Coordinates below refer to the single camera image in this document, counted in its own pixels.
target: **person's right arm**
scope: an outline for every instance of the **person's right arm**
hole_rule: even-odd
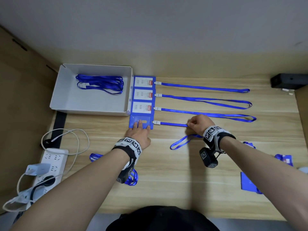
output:
[[[203,135],[215,124],[209,117],[198,115],[187,125]],[[221,139],[219,147],[294,228],[308,230],[308,175],[229,136]]]

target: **white box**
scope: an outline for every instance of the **white box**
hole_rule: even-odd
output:
[[[80,89],[75,78],[80,73],[122,76],[123,92],[111,95],[97,89]],[[63,64],[59,69],[50,108],[64,113],[129,116],[133,82],[133,69],[130,66]]]

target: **person's left arm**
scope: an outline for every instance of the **person's left arm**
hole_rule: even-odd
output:
[[[149,126],[143,129],[139,122],[138,128],[135,123],[125,136],[137,140],[145,149],[151,144],[149,131]],[[41,197],[19,218],[11,231],[86,230],[129,160],[124,150],[113,149]]]

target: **power outlet socket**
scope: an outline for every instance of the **power outlet socket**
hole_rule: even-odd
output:
[[[36,185],[37,183],[44,180],[47,176],[57,176],[60,174],[63,174],[66,160],[67,160],[67,154],[68,150],[65,149],[57,149],[57,148],[47,148],[48,151],[54,152],[54,154],[49,153],[48,151],[44,151],[41,163],[49,163],[50,164],[50,170],[48,173],[38,175],[35,177],[35,181],[33,185]],[[58,185],[62,180],[62,175],[56,177],[55,183],[53,183],[51,186],[41,186],[38,187],[34,194],[33,198],[37,200],[44,194],[46,194],[48,191],[50,191],[53,187]]]

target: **white cable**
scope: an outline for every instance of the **white cable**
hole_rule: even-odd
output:
[[[75,137],[77,138],[77,142],[78,142],[77,152],[76,152],[76,153],[74,153],[74,154],[55,153],[55,152],[52,152],[52,151],[48,151],[48,150],[44,147],[44,145],[43,145],[43,139],[44,139],[44,137],[45,137],[46,135],[48,135],[50,132],[55,131],[55,130],[65,130],[65,131],[67,131],[67,132],[65,132],[65,133],[63,133],[63,134],[61,134],[61,135],[55,137],[55,138],[52,140],[52,142],[55,141],[55,140],[56,140],[57,138],[59,138],[60,136],[66,135],[66,134],[68,134],[68,133],[72,133],[72,134],[75,135]],[[79,141],[78,136],[77,136],[73,131],[82,131],[82,132],[87,136],[87,139],[88,139],[88,146],[87,146],[87,148],[86,148],[84,151],[79,152],[80,141]],[[42,137],[42,139],[41,139],[41,146],[42,146],[43,149],[44,149],[45,151],[47,151],[48,153],[51,153],[51,154],[58,154],[58,155],[59,155],[59,154],[62,154],[62,155],[75,155],[75,159],[73,160],[72,165],[71,165],[70,168],[66,171],[66,173],[59,174],[59,175],[56,175],[56,176],[54,176],[54,177],[48,178],[47,180],[41,181],[41,182],[37,183],[37,184],[34,185],[34,186],[38,186],[38,185],[40,185],[40,184],[42,184],[42,183],[44,183],[44,182],[46,182],[46,181],[48,181],[48,180],[51,180],[51,179],[53,179],[53,178],[56,178],[56,177],[58,177],[58,176],[66,175],[66,174],[72,169],[73,165],[75,164],[75,161],[76,161],[76,159],[77,159],[77,156],[78,156],[79,154],[81,154],[81,153],[83,153],[83,152],[85,152],[86,150],[89,149],[89,147],[90,147],[90,139],[89,139],[89,136],[87,135],[87,133],[86,133],[84,130],[82,130],[82,129],[67,130],[67,129],[63,129],[63,128],[58,128],[58,129],[54,129],[54,130],[48,131],[46,134],[43,135],[43,137]],[[21,175],[21,177],[19,178],[18,183],[17,183],[16,191],[17,191],[17,194],[18,194],[18,195],[20,194],[19,185],[20,185],[21,179],[22,179],[22,177],[23,177],[24,175],[25,175],[25,173]],[[20,211],[25,211],[25,210],[23,210],[23,209],[10,210],[10,209],[7,209],[7,208],[6,208],[6,205],[7,205],[8,203],[14,203],[14,202],[16,201],[16,198],[17,198],[17,197],[15,197],[15,198],[13,198],[13,199],[7,201],[7,202],[2,206],[2,209],[5,210],[5,211],[7,211],[7,212],[20,212]]]

